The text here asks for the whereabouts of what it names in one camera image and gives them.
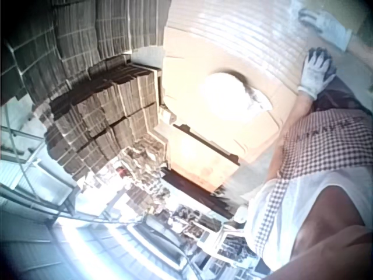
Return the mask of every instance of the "checkered shirt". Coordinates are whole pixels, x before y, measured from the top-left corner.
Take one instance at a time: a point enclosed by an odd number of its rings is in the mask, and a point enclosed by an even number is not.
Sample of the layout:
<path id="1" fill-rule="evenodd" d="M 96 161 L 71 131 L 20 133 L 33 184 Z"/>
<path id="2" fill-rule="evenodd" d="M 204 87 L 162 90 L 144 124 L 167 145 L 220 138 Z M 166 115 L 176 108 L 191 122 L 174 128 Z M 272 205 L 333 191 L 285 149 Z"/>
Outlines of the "checkered shirt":
<path id="1" fill-rule="evenodd" d="M 291 179 L 373 164 L 372 119 L 361 110 L 314 112 L 291 127 L 285 136 L 283 155 L 277 183 L 254 240 L 254 250 L 261 257 Z"/>

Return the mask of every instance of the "window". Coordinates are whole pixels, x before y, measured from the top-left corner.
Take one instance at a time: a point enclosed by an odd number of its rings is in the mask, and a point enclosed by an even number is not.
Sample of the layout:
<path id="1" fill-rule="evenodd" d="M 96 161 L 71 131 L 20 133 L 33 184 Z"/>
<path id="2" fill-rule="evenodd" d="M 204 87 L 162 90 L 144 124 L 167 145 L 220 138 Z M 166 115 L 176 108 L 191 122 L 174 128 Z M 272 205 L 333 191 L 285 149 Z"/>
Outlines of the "window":
<path id="1" fill-rule="evenodd" d="M 253 280 L 254 278 L 251 276 L 250 272 L 251 269 L 240 268 L 234 276 L 234 280 Z"/>
<path id="2" fill-rule="evenodd" d="M 225 268 L 226 262 L 225 261 L 220 261 L 216 260 L 210 267 L 210 271 L 214 273 L 215 275 L 218 275 L 223 268 Z"/>

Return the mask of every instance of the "white shirt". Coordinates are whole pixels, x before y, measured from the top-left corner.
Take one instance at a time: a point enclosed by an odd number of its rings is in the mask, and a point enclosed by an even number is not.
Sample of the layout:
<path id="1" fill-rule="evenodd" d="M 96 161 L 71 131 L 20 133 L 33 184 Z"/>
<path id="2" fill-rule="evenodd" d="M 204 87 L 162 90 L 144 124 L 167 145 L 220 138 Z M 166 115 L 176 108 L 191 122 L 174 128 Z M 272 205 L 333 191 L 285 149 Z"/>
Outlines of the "white shirt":
<path id="1" fill-rule="evenodd" d="M 359 211 L 366 227 L 372 229 L 372 167 L 349 167 L 313 173 L 290 181 L 269 235 L 263 260 L 272 270 L 290 261 L 295 238 L 318 195 L 327 186 L 339 186 Z M 254 248 L 255 233 L 263 221 L 266 203 L 276 179 L 268 181 L 250 202 L 245 237 Z"/>

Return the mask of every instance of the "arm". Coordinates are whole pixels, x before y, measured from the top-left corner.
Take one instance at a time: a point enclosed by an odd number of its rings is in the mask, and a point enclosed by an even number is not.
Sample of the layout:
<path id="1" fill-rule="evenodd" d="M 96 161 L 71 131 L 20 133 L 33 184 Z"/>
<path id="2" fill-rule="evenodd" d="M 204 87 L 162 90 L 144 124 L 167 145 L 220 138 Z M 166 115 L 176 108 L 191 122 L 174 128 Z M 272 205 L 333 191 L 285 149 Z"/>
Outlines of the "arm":
<path id="1" fill-rule="evenodd" d="M 365 63 L 373 70 L 373 48 L 369 48 L 352 33 L 352 30 L 345 28 L 330 13 L 323 11 L 313 12 L 308 9 L 301 9 L 298 13 L 299 21 L 307 26 L 312 26 L 317 34 L 328 43 L 336 46 L 341 51 L 348 51 Z"/>
<path id="2" fill-rule="evenodd" d="M 351 40 L 347 46 L 347 51 L 373 70 L 373 48 L 364 45 L 355 34 L 352 34 L 351 36 Z"/>
<path id="3" fill-rule="evenodd" d="M 329 68 L 334 68 L 334 66 L 331 56 L 326 50 L 321 48 L 317 50 L 312 48 L 309 50 L 304 60 L 301 83 L 298 87 L 298 96 L 276 141 L 266 182 L 277 178 L 277 172 L 281 168 L 284 136 L 293 124 L 309 114 L 312 103 L 317 98 L 317 95 L 334 79 L 335 73 L 326 76 Z"/>
<path id="4" fill-rule="evenodd" d="M 283 160 L 284 136 L 293 124 L 309 114 L 312 103 L 313 100 L 305 92 L 299 92 L 293 108 L 291 109 L 290 114 L 280 132 L 279 138 L 275 143 L 275 151 L 273 152 L 272 160 L 269 165 L 268 175 L 265 180 L 266 182 L 277 178 L 277 171 L 281 168 Z"/>

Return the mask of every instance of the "hand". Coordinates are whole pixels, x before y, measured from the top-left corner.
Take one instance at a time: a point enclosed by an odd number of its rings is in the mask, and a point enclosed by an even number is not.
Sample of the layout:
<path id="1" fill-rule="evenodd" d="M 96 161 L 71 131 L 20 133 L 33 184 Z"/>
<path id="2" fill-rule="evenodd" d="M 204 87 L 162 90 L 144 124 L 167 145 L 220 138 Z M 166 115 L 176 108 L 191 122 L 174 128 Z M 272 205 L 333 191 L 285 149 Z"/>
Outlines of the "hand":
<path id="1" fill-rule="evenodd" d="M 334 16 L 323 11 L 313 12 L 301 9 L 298 13 L 300 22 L 311 25 L 325 41 L 335 45 L 342 51 L 346 51 L 351 39 L 351 29 L 346 29 Z"/>
<path id="2" fill-rule="evenodd" d="M 313 100 L 336 76 L 336 67 L 326 49 L 314 48 L 305 57 L 299 91 L 305 92 Z"/>

